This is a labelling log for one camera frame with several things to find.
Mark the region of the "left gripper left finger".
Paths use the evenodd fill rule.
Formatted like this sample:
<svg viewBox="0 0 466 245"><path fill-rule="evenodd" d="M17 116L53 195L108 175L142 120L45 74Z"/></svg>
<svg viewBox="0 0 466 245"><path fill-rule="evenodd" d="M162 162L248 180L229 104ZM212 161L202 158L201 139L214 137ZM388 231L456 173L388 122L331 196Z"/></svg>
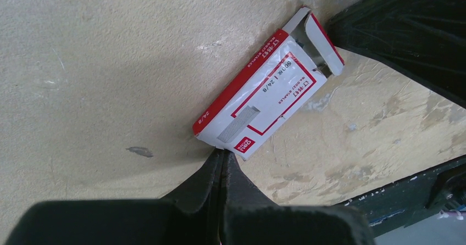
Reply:
<svg viewBox="0 0 466 245"><path fill-rule="evenodd" d="M220 244L216 149L159 199L45 201L29 208L7 244Z"/></svg>

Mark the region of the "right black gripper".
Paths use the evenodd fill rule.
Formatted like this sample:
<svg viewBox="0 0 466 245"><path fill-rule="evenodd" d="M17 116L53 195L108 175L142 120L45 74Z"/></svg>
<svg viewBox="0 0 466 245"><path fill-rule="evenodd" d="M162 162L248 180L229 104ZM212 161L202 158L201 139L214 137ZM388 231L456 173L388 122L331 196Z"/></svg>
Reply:
<svg viewBox="0 0 466 245"><path fill-rule="evenodd" d="M465 106L465 0L359 0L325 29L337 47Z"/></svg>

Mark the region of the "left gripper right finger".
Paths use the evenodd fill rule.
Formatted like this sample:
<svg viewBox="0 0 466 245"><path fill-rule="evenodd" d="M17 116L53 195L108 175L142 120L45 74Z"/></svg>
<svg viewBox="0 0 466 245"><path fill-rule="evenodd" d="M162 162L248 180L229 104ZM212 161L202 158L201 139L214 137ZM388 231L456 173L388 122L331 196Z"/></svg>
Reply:
<svg viewBox="0 0 466 245"><path fill-rule="evenodd" d="M280 206L223 152L220 220L222 244L374 244L363 214L352 207Z"/></svg>

